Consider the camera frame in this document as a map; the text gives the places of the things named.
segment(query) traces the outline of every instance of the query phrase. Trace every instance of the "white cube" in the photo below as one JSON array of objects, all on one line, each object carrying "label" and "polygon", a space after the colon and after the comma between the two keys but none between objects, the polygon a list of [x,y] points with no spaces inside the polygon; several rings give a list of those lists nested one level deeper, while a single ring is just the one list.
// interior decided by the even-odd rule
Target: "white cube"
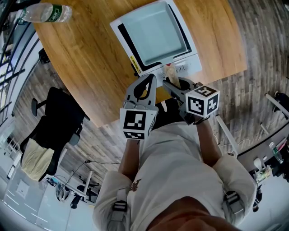
[{"label": "white cube", "polygon": [[206,118],[219,108],[219,98],[219,90],[203,85],[186,93],[186,111]]},{"label": "white cube", "polygon": [[128,139],[146,139],[153,129],[156,116],[156,111],[121,108],[121,130]]}]

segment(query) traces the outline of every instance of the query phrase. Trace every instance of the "black and white pattern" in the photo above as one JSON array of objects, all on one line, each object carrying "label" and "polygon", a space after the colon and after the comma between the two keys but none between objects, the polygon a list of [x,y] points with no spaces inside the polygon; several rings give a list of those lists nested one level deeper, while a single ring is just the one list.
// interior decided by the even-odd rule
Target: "black and white pattern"
[{"label": "black and white pattern", "polygon": [[208,97],[217,91],[204,85],[204,86],[201,86],[200,88],[196,89],[195,92],[199,93],[202,96]]},{"label": "black and white pattern", "polygon": [[126,111],[123,129],[144,130],[145,111]]},{"label": "black and white pattern", "polygon": [[151,124],[150,127],[149,127],[149,130],[148,130],[148,136],[149,136],[150,132],[152,131],[153,127],[154,127],[154,124],[155,124],[155,117],[154,117],[154,120],[153,120],[152,124]]},{"label": "black and white pattern", "polygon": [[188,108],[190,112],[194,112],[199,115],[204,114],[204,101],[203,100],[188,96],[188,102],[189,102]]},{"label": "black and white pattern", "polygon": [[123,132],[128,139],[145,139],[144,133],[139,132]]},{"label": "black and white pattern", "polygon": [[218,107],[218,96],[219,95],[215,95],[214,97],[208,100],[207,114],[211,113]]}]

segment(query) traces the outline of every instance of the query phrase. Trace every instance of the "white t-shirt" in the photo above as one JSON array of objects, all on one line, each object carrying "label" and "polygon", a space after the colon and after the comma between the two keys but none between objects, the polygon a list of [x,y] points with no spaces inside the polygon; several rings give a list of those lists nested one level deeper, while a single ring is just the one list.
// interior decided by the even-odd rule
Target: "white t-shirt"
[{"label": "white t-shirt", "polygon": [[256,195],[256,185],[234,157],[224,156],[211,168],[200,158],[195,125],[173,123],[152,131],[140,143],[140,169],[131,182],[126,176],[109,171],[103,181],[93,218],[99,230],[116,230],[110,222],[117,191],[127,188],[132,231],[145,231],[170,204],[192,197],[213,216],[223,217],[223,185],[236,191],[248,210]]}]

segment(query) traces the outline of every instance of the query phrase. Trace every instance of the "sleeve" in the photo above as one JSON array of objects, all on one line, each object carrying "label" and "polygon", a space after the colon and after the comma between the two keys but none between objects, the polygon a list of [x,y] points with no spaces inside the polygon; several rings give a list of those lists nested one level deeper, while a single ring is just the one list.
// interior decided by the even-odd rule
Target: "sleeve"
[{"label": "sleeve", "polygon": [[213,169],[223,181],[225,189],[239,194],[246,216],[256,197],[257,187],[254,179],[235,157],[229,155],[222,156]]},{"label": "sleeve", "polygon": [[93,221],[98,230],[124,230],[125,224],[121,222],[110,222],[112,206],[117,201],[119,189],[126,188],[128,194],[131,180],[117,171],[108,171],[104,177],[102,187],[98,194],[93,210]]}]

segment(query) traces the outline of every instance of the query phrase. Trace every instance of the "yellow warning label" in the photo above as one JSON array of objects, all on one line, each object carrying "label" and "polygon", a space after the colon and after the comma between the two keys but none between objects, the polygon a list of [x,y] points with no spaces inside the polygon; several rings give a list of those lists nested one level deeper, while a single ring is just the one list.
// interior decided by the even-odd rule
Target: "yellow warning label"
[{"label": "yellow warning label", "polygon": [[139,68],[139,66],[136,63],[134,56],[131,56],[130,58],[131,58],[132,64],[135,66],[135,69],[136,69],[137,73],[141,73],[140,68]]}]

